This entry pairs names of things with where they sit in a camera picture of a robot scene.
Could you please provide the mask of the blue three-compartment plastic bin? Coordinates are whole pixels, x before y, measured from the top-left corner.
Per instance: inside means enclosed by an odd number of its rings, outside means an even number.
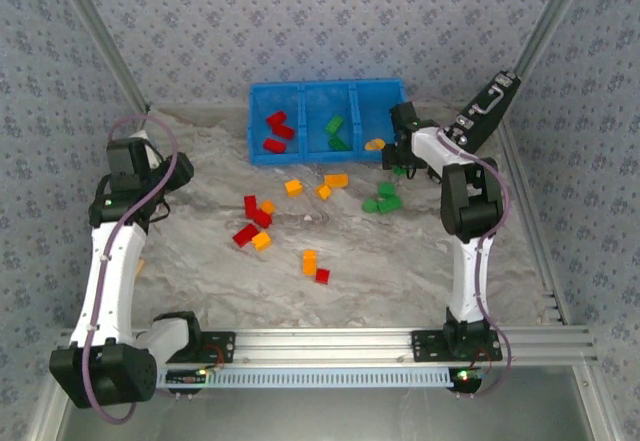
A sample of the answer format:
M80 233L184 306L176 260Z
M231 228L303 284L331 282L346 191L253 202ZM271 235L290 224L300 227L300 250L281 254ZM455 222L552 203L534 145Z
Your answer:
M374 138L394 141L390 110L406 100L404 83L397 78L254 84L249 90L249 160L256 166L379 163L381 152L366 151L365 143ZM279 110L287 114L284 124L296 131L292 140L275 136L266 123L266 117ZM332 151L328 145L331 136L325 126L336 115L344 123L335 136L347 142L350 151ZM265 151L266 138L286 143L286 152Z

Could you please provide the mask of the black controller board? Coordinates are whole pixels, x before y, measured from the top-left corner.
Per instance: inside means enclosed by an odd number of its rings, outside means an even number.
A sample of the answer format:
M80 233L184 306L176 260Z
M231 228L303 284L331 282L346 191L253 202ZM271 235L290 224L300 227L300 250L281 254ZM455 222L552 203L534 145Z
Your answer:
M452 386L449 391L457 394L474 395L481 387L485 377L480 368L456 368L449 370Z
M164 377L168 385L202 385L207 382L206 369L169 369Z

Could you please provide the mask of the aluminium corner post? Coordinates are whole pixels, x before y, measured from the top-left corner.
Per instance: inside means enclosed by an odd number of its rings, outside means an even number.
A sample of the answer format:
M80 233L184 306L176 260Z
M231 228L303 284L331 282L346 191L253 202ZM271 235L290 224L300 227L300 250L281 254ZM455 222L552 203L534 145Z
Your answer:
M129 104L147 113L148 105L93 0L70 0Z
M518 57L514 72L527 79L548 47L574 0L547 0L524 48Z

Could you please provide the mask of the aluminium frame beam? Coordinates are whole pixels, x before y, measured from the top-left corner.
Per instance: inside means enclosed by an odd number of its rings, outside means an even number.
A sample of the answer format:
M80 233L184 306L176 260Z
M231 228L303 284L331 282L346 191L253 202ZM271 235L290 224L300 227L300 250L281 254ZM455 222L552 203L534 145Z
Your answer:
M189 341L191 334L182 320L169 321L157 333L147 331L121 338L96 335L86 346L94 360L99 360L106 350L122 345L151 357L160 367L571 366L591 364L597 360L587 328L551 325L503 328L499 334L502 361L415 362L410 336L412 331L418 330L427 329L239 329L235 331L233 363L226 365L166 364Z

